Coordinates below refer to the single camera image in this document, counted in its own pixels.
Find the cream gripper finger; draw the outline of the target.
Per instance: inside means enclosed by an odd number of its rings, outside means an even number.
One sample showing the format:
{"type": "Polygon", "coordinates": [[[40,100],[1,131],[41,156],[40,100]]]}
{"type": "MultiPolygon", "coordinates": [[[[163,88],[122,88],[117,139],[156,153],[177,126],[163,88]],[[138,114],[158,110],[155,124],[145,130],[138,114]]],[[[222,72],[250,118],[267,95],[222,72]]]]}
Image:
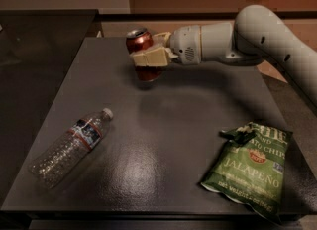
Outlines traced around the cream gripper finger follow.
{"type": "Polygon", "coordinates": [[[130,54],[135,66],[140,67],[166,67],[171,61],[178,58],[170,48],[154,47],[130,54]]]}
{"type": "Polygon", "coordinates": [[[152,38],[155,44],[160,44],[164,47],[168,47],[170,36],[171,32],[162,32],[152,35],[152,38]]]}

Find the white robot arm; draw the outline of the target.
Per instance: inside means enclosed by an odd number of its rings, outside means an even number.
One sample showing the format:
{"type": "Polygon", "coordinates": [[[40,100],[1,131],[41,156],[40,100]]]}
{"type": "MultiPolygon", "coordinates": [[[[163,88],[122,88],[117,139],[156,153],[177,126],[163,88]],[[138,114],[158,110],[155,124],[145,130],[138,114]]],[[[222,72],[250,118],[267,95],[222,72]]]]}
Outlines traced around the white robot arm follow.
{"type": "Polygon", "coordinates": [[[317,52],[264,6],[242,9],[233,23],[186,26],[155,35],[135,29],[127,34],[126,46],[141,81],[155,80],[173,62],[256,66],[266,60],[308,104],[317,106],[317,52]]]}

